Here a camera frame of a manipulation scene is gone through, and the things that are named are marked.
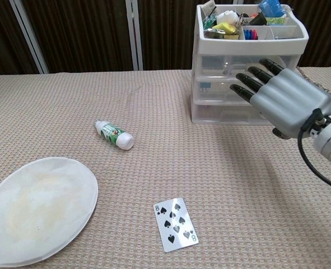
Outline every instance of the paper plate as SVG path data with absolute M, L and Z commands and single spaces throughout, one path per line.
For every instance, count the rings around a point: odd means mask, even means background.
M 31 162 L 0 184 L 0 266 L 42 261 L 84 228 L 98 197 L 97 180 L 79 161 Z

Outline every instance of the textured tablecloth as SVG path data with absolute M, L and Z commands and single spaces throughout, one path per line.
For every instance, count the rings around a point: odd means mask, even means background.
M 331 91 L 331 68 L 303 68 Z M 95 174 L 99 196 L 79 236 L 28 268 L 331 268 L 331 187 L 296 141 L 271 127 L 202 126 L 190 71 L 0 76 L 0 183 L 36 159 L 65 156 Z M 94 130 L 107 119 L 130 151 Z M 305 143 L 331 179 L 331 164 Z M 199 244 L 165 253 L 153 204 L 183 197 Z

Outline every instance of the small bottle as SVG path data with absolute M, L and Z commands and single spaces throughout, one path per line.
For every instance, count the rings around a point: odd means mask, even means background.
M 97 133 L 122 150 L 130 150 L 134 145 L 134 137 L 126 131 L 111 125 L 105 120 L 97 120 L 94 124 Z

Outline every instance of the robotic hand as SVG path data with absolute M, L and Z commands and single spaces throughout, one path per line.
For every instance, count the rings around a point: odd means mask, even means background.
M 269 59 L 261 59 L 260 63 L 275 76 L 250 67 L 248 71 L 264 84 L 239 73 L 236 78 L 252 92 L 237 84 L 230 88 L 276 127 L 272 131 L 276 136 L 282 139 L 297 137 L 300 154 L 307 166 L 331 185 L 331 181 L 312 166 L 302 148 L 302 138 L 311 136 L 314 148 L 331 162 L 331 96 Z

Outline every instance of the white storage drawers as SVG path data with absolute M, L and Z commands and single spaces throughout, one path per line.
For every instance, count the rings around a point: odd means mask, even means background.
M 217 5 L 222 13 L 260 12 L 258 5 Z M 268 58 L 282 67 L 294 70 L 306 48 L 308 34 L 303 24 L 282 5 L 287 13 L 281 26 L 242 26 L 239 40 L 204 37 L 201 8 L 197 6 L 194 30 L 192 68 L 192 121 L 196 123 L 267 125 L 268 122 L 245 100 L 230 90 L 231 84 L 245 87 L 236 74 L 247 72 L 250 66 L 265 68 L 260 59 Z M 258 40 L 245 40 L 244 30 L 256 30 Z

